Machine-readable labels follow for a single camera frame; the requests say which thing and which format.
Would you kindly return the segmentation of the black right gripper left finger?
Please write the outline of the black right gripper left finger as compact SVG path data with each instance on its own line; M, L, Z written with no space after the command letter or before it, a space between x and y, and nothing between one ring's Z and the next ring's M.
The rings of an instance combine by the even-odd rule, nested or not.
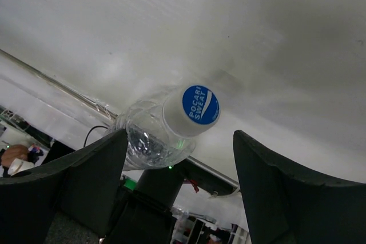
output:
M56 213L106 235L127 148L124 129L1 178L1 243L43 243Z

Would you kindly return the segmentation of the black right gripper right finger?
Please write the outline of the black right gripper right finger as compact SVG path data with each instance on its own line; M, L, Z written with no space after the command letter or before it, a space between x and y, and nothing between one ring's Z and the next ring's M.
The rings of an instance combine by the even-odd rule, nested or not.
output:
M252 243L365 242L365 184L305 167L241 130L233 152Z

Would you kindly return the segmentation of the clear bottle blue-white cap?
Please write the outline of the clear bottle blue-white cap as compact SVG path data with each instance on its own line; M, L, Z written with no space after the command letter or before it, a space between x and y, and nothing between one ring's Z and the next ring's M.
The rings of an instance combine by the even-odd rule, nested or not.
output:
M198 136L212 128L219 117L220 103L210 88L167 86L132 103L105 134L126 130L123 170L161 169L190 156Z

